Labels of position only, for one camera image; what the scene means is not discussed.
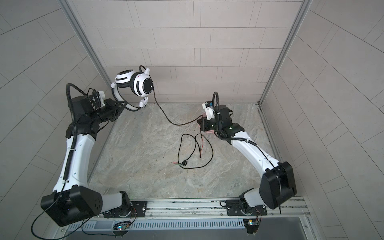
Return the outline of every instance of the headphones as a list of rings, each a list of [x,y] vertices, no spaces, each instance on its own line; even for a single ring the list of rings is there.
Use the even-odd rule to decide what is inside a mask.
[[[153,81],[149,75],[149,68],[139,66],[139,72],[134,72],[132,69],[130,69],[122,71],[116,75],[115,81],[111,84],[111,88],[112,94],[117,101],[125,101],[121,97],[118,88],[128,87],[131,88],[131,91],[135,95],[143,97],[143,100],[139,102],[139,107],[132,106],[128,103],[126,109],[130,111],[138,111],[148,103],[147,96],[153,90]]]

